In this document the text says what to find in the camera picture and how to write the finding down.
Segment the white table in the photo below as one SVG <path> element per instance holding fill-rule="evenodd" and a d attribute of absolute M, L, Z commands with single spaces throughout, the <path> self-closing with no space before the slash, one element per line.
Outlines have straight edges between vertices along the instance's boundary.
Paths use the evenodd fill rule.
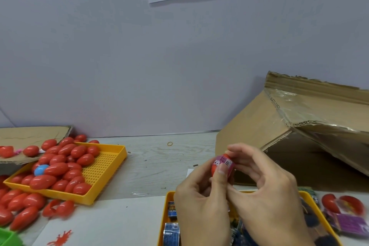
<path fill-rule="evenodd" d="M 100 143 L 125 145 L 127 160 L 118 169 L 98 200 L 165 195 L 186 177 L 187 169 L 214 156 L 216 132 L 180 135 L 98 138 Z M 16 167 L 1 166 L 5 170 Z M 238 189 L 250 187 L 237 186 Z M 353 194 L 369 209 L 369 194 Z M 25 246 L 31 246 L 48 220 L 40 217 L 21 233 Z M 369 240 L 343 238 L 344 245 L 369 245 Z"/>

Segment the perforated tray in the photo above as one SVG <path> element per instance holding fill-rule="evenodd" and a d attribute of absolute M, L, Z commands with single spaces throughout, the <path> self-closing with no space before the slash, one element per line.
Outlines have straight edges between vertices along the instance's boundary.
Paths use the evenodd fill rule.
<path fill-rule="evenodd" d="M 12 189 L 21 189 L 26 192 L 38 192 L 46 197 L 58 198 L 62 200 L 73 200 L 76 203 L 91 205 L 99 193 L 102 191 L 106 183 L 113 176 L 124 159 L 127 157 L 125 146 L 122 145 L 107 145 L 107 144 L 92 144 L 75 142 L 76 145 L 85 145 L 87 147 L 97 146 L 100 149 L 99 156 L 94 163 L 83 168 L 82 175 L 86 183 L 92 187 L 85 195 L 70 194 L 67 192 L 59 192 L 51 189 L 32 190 L 30 186 L 10 183 L 10 180 L 22 172 L 30 171 L 33 163 L 29 163 L 19 169 L 16 173 L 4 181 L 4 184 Z"/>

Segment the hand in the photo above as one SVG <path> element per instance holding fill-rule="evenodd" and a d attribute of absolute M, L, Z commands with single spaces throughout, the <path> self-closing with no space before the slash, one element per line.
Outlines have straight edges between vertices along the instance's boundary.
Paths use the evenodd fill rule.
<path fill-rule="evenodd" d="M 228 185 L 228 199 L 255 242 L 260 246 L 314 245 L 295 177 L 252 146 L 229 145 L 226 153 L 235 169 L 249 175 L 258 187 L 247 194 Z"/>
<path fill-rule="evenodd" d="M 210 185 L 214 160 L 196 168 L 176 188 L 174 202 L 182 246 L 229 246 L 228 167 L 220 164 Z"/>

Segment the barcode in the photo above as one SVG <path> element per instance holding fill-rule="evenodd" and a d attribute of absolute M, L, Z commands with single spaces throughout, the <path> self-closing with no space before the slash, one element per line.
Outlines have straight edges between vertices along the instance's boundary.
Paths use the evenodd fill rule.
<path fill-rule="evenodd" d="M 225 161 L 225 164 L 229 167 L 229 166 L 232 164 L 232 161 L 227 159 L 227 160 Z"/>

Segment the green plastic container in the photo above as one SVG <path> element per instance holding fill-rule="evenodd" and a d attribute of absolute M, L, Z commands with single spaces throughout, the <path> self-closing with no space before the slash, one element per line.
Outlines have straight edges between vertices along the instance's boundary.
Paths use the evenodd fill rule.
<path fill-rule="evenodd" d="M 22 246 L 19 236 L 10 230 L 0 228 L 0 246 Z"/>

